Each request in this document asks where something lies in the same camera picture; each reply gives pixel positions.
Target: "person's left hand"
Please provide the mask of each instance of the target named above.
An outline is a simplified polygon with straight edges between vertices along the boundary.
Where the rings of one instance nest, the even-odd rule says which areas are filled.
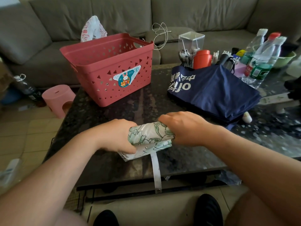
[[[134,126],[137,124],[133,121],[114,119],[90,128],[82,134],[92,137],[96,143],[96,150],[104,148],[107,151],[135,154],[136,148],[128,141],[129,129]]]

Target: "charging cable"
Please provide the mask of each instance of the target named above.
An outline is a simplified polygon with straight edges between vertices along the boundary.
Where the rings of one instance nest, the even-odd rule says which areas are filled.
[[[160,27],[154,29],[153,26],[154,26],[155,24],[159,25]],[[168,33],[171,32],[171,31],[168,31],[168,30],[167,30],[167,26],[166,26],[166,24],[165,24],[164,22],[162,22],[161,24],[153,23],[151,29],[152,29],[152,30],[155,32],[155,34],[156,34],[156,37],[155,37],[154,40],[153,40],[153,43],[154,43],[154,44],[155,44],[155,40],[156,40],[157,36],[165,34],[165,42],[164,42],[162,45],[157,46],[157,48],[159,48],[159,49],[154,48],[154,50],[160,50],[160,49],[162,49],[162,48],[164,47],[164,45],[167,43],[167,41],[168,41]]]

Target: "navy blue bag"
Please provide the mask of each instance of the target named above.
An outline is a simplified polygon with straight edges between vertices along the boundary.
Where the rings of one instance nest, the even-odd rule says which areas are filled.
[[[256,89],[222,65],[197,70],[176,66],[167,92],[216,118],[228,129],[261,98]]]

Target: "white strap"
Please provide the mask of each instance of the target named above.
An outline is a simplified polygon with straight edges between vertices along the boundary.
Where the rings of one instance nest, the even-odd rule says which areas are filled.
[[[158,162],[157,153],[153,152],[150,154],[151,162],[153,164],[153,179],[155,182],[155,193],[160,194],[162,193],[162,183],[161,183],[161,174],[160,174],[160,167]]]

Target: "hand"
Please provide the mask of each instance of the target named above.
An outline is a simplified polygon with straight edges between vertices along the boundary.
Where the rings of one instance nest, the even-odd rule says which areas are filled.
[[[129,129],[137,126],[135,122],[125,119],[114,119],[107,123],[95,126],[83,132],[84,135],[92,136],[96,142],[96,150],[104,148],[107,151],[135,154],[136,148],[128,141]]]
[[[218,128],[191,112],[168,113],[161,115],[158,121],[175,134],[175,143],[188,146],[207,146],[215,140],[214,132]]]

